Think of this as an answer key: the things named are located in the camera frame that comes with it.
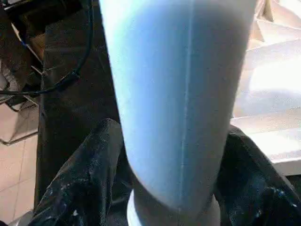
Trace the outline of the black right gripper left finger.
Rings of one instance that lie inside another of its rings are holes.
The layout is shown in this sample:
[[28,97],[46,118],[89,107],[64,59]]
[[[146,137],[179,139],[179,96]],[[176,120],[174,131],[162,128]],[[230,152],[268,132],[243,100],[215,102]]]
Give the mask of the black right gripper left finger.
[[120,124],[105,119],[60,168],[47,187],[32,226],[123,226],[123,209],[111,210],[117,163],[123,147]]

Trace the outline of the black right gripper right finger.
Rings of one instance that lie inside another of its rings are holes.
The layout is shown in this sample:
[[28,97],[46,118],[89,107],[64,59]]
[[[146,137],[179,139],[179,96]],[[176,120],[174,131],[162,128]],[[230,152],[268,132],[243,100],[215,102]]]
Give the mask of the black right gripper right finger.
[[231,125],[215,197],[222,226],[299,226],[301,198],[254,141]]

